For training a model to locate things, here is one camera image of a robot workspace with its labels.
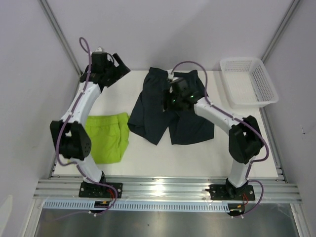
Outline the dark green shorts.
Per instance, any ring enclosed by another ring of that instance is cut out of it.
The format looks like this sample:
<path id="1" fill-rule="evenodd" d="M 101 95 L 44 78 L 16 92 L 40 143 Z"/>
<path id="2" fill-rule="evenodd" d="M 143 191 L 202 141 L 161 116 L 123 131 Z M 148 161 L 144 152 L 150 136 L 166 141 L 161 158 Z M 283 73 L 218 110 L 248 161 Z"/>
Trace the dark green shorts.
<path id="1" fill-rule="evenodd" d="M 214 138 L 214 124 L 189 111 L 163 111 L 168 72 L 151 67 L 127 123 L 129 130 L 157 145 L 169 129 L 172 145 L 190 145 Z"/>

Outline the lime green shorts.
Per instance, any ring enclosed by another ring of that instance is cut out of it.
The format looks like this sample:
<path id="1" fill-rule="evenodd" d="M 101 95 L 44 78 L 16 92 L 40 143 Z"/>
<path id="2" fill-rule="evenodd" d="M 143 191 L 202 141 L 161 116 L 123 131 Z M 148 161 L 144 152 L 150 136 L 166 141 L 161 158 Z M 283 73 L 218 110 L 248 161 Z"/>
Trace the lime green shorts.
<path id="1" fill-rule="evenodd" d="M 89 116 L 85 130 L 91 139 L 91 154 L 96 164 L 113 164 L 122 160 L 129 145 L 128 113 Z"/>

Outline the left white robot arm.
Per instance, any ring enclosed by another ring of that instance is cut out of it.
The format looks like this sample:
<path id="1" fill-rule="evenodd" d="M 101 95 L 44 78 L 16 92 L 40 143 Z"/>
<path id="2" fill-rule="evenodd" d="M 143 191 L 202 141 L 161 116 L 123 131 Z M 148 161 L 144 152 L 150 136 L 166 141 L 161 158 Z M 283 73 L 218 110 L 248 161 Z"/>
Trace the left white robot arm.
<path id="1" fill-rule="evenodd" d="M 117 53 L 103 51 L 89 54 L 89 62 L 79 78 L 79 88 L 70 107 L 59 119 L 50 124 L 50 132 L 61 166 L 75 165 L 86 183 L 91 183 L 90 192 L 103 197 L 107 192 L 104 172 L 91 155 L 92 142 L 85 124 L 91 108 L 103 90 L 108 89 L 130 72 Z"/>

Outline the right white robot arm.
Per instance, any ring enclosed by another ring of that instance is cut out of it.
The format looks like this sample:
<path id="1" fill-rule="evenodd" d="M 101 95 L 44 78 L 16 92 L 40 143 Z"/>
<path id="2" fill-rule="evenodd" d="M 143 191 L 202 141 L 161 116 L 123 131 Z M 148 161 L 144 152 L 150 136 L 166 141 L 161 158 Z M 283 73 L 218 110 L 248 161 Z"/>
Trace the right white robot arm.
<path id="1" fill-rule="evenodd" d="M 256 118 L 243 118 L 216 106 L 208 101 L 208 97 L 189 87 L 184 78 L 175 78 L 169 82 L 170 88 L 163 92 L 164 110 L 194 113 L 228 135 L 228 150 L 233 164 L 225 192 L 229 198 L 237 199 L 243 194 L 251 162 L 264 146 Z"/>

